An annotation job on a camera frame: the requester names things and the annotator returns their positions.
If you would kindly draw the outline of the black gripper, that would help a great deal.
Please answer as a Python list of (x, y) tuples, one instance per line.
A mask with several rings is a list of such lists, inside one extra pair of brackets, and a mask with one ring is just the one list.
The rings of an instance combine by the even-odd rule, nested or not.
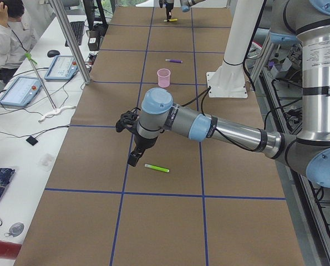
[(135, 149), (130, 153), (128, 157), (128, 165), (135, 167), (141, 157), (143, 156), (145, 150), (150, 149), (153, 147), (157, 141), (157, 137), (152, 139), (147, 139), (139, 134), (135, 134), (134, 140), (135, 140)]
[(174, 8), (174, 0), (164, 0), (164, 5), (166, 5), (166, 20), (169, 22), (172, 15), (171, 10)]

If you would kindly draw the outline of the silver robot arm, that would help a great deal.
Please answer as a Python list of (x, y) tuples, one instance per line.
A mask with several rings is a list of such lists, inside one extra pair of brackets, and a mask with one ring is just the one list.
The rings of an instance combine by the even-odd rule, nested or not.
[(130, 115), (136, 166), (163, 130), (191, 140), (217, 139), (264, 153), (308, 180), (330, 188), (330, 1), (275, 1), (270, 33), (302, 44), (302, 130), (297, 135), (267, 132), (206, 115), (174, 103), (163, 88), (148, 90), (140, 114)]
[[(180, 6), (183, 12), (188, 12), (190, 8), (204, 0), (180, 0)], [(174, 9), (174, 0), (159, 0), (159, 6), (162, 8), (165, 6), (166, 9), (166, 22), (172, 19), (172, 10)]]

